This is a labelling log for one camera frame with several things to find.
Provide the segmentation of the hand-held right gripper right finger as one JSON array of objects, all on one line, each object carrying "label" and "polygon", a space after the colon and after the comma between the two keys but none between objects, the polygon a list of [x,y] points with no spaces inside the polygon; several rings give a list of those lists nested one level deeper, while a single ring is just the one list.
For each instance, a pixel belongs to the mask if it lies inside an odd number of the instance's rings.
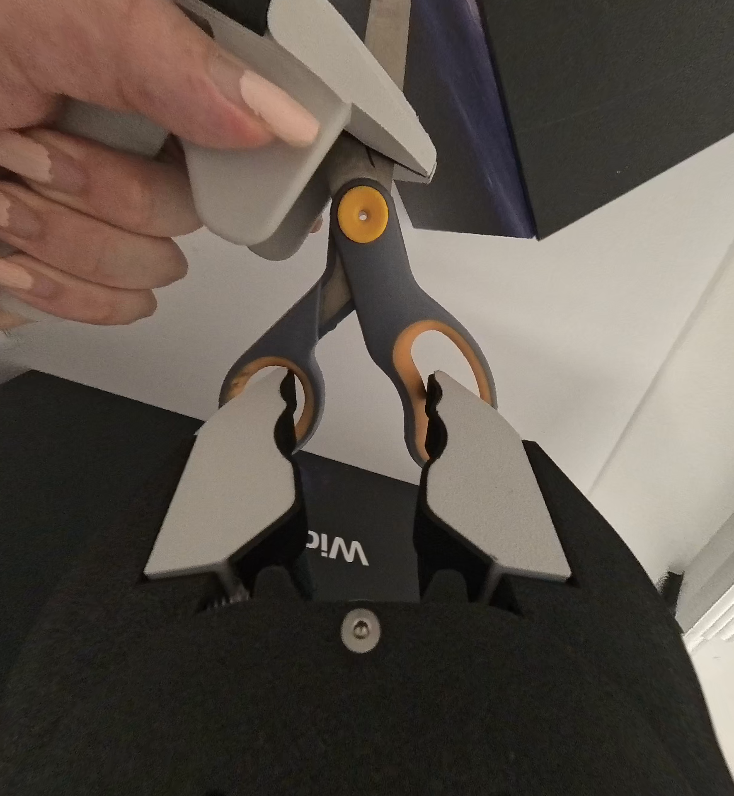
[{"label": "hand-held right gripper right finger", "polygon": [[564,584],[571,567],[520,434],[443,371],[430,376],[415,513],[421,600],[457,580],[491,600],[505,576]]}]

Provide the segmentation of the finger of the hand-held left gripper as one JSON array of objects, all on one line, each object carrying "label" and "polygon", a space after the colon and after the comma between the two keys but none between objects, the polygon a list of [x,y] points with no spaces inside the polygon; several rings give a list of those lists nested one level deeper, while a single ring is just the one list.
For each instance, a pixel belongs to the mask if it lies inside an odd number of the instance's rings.
[{"label": "finger of the hand-held left gripper", "polygon": [[277,230],[263,242],[248,246],[248,250],[264,260],[289,259],[322,226],[322,214],[328,204],[328,197],[313,201],[299,198]]},{"label": "finger of the hand-held left gripper", "polygon": [[233,244],[302,244],[329,202],[322,162],[343,132],[422,180],[434,145],[400,87],[326,1],[269,2],[259,34],[205,2],[181,2],[213,40],[294,98],[319,123],[311,146],[244,150],[184,142],[203,224]]}]

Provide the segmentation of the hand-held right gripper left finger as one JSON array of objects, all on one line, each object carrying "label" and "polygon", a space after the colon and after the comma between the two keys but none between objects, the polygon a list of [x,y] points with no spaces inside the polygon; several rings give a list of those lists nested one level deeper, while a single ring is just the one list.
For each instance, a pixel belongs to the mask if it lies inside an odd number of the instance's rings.
[{"label": "hand-held right gripper left finger", "polygon": [[286,526],[302,512],[295,447],[295,376],[274,367],[196,433],[144,567],[150,581],[213,575],[244,598],[259,568],[292,561],[304,538]]}]

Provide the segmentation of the grey and orange scissors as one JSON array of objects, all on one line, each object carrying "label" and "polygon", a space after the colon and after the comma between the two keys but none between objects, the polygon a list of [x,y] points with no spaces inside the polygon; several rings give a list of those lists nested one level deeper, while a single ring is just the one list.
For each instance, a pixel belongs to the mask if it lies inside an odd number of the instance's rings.
[{"label": "grey and orange scissors", "polygon": [[[264,34],[268,3],[243,2],[235,19],[257,22]],[[401,90],[411,6],[371,2],[366,40],[361,39]],[[424,466],[430,457],[425,448],[427,392],[412,357],[414,341],[427,331],[443,334],[470,365],[481,400],[495,408],[497,392],[473,336],[415,280],[392,199],[396,167],[401,166],[346,132],[337,139],[322,162],[332,200],[325,270],[233,364],[220,389],[219,408],[242,393],[262,369],[285,367],[302,385],[304,406],[295,425],[296,448],[302,448],[317,430],[325,405],[315,349],[354,311],[372,361],[400,397],[408,452]]]}]

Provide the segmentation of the black box with purple print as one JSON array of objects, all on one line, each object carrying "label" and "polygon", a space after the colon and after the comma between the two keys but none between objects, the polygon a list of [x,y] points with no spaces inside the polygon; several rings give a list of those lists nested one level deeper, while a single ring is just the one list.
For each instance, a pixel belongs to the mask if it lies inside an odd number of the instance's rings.
[{"label": "black box with purple print", "polygon": [[542,240],[734,133],[734,2],[412,2],[418,229]]}]

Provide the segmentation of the person's left hand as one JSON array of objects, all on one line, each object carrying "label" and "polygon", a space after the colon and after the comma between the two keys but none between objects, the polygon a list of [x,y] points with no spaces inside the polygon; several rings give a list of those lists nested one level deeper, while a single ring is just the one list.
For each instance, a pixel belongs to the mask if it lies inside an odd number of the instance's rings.
[{"label": "person's left hand", "polygon": [[[53,128],[65,98],[199,146],[308,146],[317,120],[172,2],[0,2],[0,288],[58,318],[125,325],[183,279],[201,226],[181,153],[152,160]],[[0,332],[25,323],[0,307]]]}]

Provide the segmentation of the black bracket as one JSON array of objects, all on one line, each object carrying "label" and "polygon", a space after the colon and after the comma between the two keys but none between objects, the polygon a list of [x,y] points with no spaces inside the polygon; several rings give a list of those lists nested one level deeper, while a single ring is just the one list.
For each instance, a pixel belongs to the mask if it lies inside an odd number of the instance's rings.
[{"label": "black bracket", "polygon": [[657,581],[656,589],[671,617],[676,617],[677,605],[684,580],[684,571],[666,571]]}]

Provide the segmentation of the aluminium frame post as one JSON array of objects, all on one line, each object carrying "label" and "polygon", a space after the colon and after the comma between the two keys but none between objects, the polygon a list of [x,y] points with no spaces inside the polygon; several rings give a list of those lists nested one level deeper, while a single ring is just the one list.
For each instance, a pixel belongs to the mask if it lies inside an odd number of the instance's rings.
[{"label": "aluminium frame post", "polygon": [[675,616],[691,654],[734,641],[734,512],[683,573]]}]

